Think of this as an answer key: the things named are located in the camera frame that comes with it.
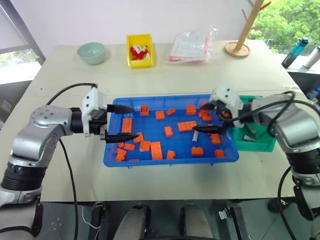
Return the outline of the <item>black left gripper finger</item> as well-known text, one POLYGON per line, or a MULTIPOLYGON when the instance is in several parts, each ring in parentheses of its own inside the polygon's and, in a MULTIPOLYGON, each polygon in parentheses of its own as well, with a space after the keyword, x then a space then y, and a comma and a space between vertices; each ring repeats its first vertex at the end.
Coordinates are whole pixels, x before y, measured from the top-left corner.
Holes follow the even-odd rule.
POLYGON ((115 114, 130 114, 134 112, 134 109, 129 106, 120 105, 120 104, 108 104, 107 112, 115 113, 115 114))
POLYGON ((126 141, 134 140, 135 138, 139 137, 138 134, 135 133, 118 133, 116 135, 109 135, 105 136, 105 142, 107 144, 111 143, 123 143, 126 141))

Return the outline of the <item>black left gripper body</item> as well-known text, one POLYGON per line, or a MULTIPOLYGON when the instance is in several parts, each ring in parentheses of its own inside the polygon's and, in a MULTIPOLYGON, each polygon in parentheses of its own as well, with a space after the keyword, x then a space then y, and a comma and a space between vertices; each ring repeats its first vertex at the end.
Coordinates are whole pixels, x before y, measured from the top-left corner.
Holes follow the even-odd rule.
POLYGON ((108 134, 107 131, 108 114, 104 112, 99 118, 89 121, 89 132, 99 136, 100 140, 105 141, 108 134))

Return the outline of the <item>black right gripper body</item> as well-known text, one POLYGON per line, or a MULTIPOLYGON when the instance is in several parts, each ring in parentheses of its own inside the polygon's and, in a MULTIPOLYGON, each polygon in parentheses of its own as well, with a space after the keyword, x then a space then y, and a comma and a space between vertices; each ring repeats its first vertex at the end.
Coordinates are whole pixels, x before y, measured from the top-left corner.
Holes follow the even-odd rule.
POLYGON ((226 104, 221 100, 213 100, 212 102, 214 102, 214 110, 218 119, 223 122, 229 122, 231 119, 231 112, 226 107, 226 104))

